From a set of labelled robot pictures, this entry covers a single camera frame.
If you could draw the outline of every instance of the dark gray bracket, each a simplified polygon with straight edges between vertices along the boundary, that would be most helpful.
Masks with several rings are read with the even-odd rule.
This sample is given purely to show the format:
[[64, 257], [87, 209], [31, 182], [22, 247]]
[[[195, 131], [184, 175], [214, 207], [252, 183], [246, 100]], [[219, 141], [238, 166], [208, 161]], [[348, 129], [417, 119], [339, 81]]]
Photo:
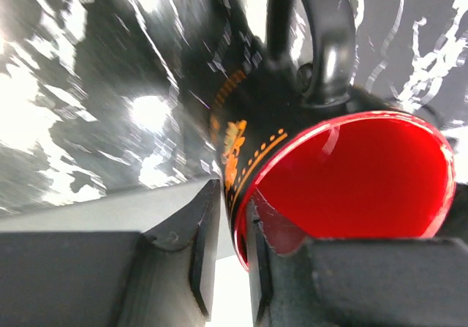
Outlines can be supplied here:
[[247, 217], [256, 327], [468, 326], [461, 239], [314, 240], [256, 200]]
[[[144, 233], [109, 223], [72, 231], [66, 223], [63, 231], [37, 223], [34, 232], [0, 233], [0, 326], [204, 326], [213, 302], [220, 183], [203, 183], [192, 201], [162, 222], [146, 223]], [[152, 192], [139, 196], [150, 200]], [[109, 198], [64, 210], [97, 212]], [[116, 196], [116, 205], [124, 198]], [[160, 205], [151, 204], [154, 211]], [[129, 219], [132, 212], [138, 209], [127, 209]], [[49, 219], [53, 213], [61, 217], [56, 209]]]

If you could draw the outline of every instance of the black mug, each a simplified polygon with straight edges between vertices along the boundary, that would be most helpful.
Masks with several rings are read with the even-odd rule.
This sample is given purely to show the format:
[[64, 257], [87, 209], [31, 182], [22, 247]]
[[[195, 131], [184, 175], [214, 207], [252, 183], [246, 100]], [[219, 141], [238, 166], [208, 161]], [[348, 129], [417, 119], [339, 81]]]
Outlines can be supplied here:
[[237, 0], [210, 0], [209, 35], [185, 41], [184, 105], [222, 168], [227, 217], [247, 268], [254, 192], [310, 236], [433, 236], [455, 188], [453, 152], [428, 122], [350, 86], [348, 0], [301, 0], [314, 61], [294, 73], [293, 0], [268, 0], [264, 46]]

